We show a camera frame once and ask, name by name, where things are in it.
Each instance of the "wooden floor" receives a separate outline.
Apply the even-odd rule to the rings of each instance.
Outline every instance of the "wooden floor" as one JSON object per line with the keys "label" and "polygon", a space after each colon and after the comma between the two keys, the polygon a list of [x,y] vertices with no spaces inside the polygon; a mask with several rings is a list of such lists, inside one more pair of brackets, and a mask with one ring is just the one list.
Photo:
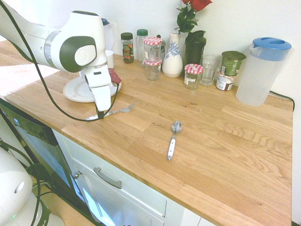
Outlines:
{"label": "wooden floor", "polygon": [[[48,188],[44,185],[41,186],[41,194],[48,191]],[[51,210],[52,214],[59,216],[63,220],[65,226],[95,226],[54,193],[41,196],[41,200]]]}

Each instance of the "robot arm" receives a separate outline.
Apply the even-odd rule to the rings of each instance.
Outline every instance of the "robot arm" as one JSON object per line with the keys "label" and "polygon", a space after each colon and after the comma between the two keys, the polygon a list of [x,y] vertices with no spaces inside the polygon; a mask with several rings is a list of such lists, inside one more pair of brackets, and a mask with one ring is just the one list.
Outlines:
{"label": "robot arm", "polygon": [[[97,14],[73,11],[60,30],[31,23],[0,0],[16,20],[37,63],[71,73],[79,72],[92,91],[98,111],[111,105],[111,77],[105,55],[103,23]],[[0,8],[0,34],[29,61],[32,58],[15,26]]]}

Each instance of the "blue floral pattern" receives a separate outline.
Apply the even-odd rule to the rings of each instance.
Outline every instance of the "blue floral pattern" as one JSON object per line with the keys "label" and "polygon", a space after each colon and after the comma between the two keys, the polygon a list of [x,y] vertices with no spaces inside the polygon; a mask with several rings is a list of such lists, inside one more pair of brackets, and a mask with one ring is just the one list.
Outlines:
{"label": "blue floral pattern", "polygon": [[170,57],[170,54],[175,57],[177,55],[181,55],[179,46],[175,41],[170,42],[170,46],[168,48],[168,51],[166,53],[165,59],[168,59]]}

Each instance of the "dishwasher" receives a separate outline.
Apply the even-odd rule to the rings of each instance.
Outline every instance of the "dishwasher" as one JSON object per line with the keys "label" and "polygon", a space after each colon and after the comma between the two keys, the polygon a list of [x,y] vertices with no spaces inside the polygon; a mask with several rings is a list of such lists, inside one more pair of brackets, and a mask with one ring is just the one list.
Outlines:
{"label": "dishwasher", "polygon": [[15,136],[21,137],[32,162],[41,163],[51,175],[54,192],[94,222],[52,129],[1,98],[0,110]]}

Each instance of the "fork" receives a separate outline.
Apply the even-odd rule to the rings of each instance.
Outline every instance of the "fork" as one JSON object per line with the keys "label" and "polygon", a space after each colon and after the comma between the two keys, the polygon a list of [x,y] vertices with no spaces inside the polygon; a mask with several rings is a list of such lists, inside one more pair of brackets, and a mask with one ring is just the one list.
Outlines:
{"label": "fork", "polygon": [[[118,110],[118,111],[109,111],[104,117],[107,117],[107,116],[110,116],[114,113],[117,113],[117,112],[129,112],[131,111],[134,107],[136,106],[136,102],[133,102],[131,105],[129,105],[128,107],[125,107],[121,110]],[[94,116],[91,116],[89,118],[86,118],[86,120],[92,120],[92,119],[97,119],[98,118],[98,115],[94,115]]]}
{"label": "fork", "polygon": [[129,111],[131,111],[135,106],[136,106],[136,102],[133,102],[130,106],[125,107],[125,108],[123,108],[123,109],[121,109],[121,110],[108,112],[108,113],[105,115],[105,117],[106,117],[106,116],[110,116],[111,114],[114,114],[114,113],[117,113],[117,112],[129,112]]}

